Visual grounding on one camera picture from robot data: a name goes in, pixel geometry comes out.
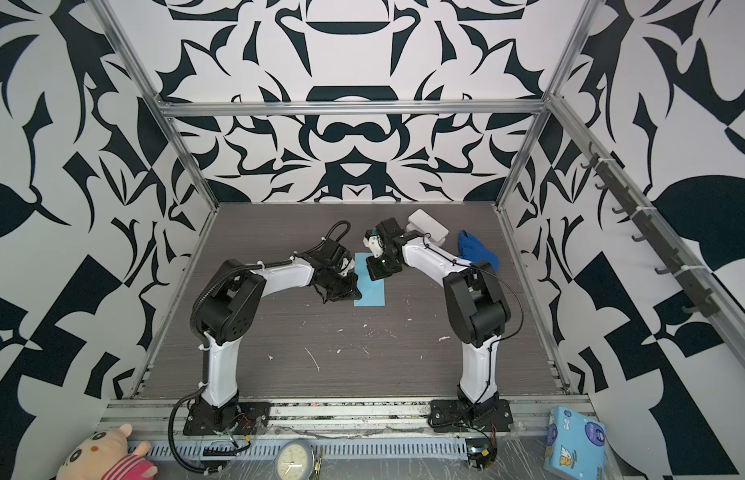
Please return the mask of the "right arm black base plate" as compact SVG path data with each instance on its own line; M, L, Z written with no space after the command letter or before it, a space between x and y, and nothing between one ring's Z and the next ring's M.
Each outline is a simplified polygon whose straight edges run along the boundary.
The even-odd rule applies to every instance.
M474 431L490 433L510 432L514 417L510 403L498 397L491 398L478 406L463 400L433 400L427 422L438 433Z

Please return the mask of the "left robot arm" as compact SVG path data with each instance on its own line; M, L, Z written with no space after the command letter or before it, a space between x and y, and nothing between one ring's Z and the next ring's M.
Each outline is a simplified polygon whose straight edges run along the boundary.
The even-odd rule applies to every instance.
M324 303L362 298L356 261L340 242L326 239L287 260L244 264L228 260L192 306L190 327L206 352L200 388L202 405L218 414L238 400L236 366L240 340L256 319L262 298L310 287Z

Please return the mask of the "light blue paper sheet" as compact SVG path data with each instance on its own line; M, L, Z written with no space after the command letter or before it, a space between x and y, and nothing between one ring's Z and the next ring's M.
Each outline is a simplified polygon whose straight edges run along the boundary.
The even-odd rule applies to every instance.
M370 253L354 254L354 273L358 275L358 290L362 294L360 300L354 302L356 307L384 307L386 305L385 282L384 280L372 280L366 260Z

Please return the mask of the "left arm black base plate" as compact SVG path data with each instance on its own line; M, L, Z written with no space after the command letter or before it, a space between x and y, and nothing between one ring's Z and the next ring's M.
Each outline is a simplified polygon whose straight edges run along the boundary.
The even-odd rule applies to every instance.
M270 421L270 402L228 402L214 407L204 399L194 400L182 433L186 436L255 434Z

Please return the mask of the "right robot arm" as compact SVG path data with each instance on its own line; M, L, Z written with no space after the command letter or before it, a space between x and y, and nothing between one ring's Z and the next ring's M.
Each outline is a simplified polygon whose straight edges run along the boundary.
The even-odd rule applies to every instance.
M408 267L442 286L450 326L463 344L460 408L468 417L480 417L499 401L498 348L512 318L505 295L512 288L498 276L500 258L479 238L461 231L455 255L443 248L446 235L432 218L409 228L386 219L364 234L364 246L372 253L366 266L372 280Z

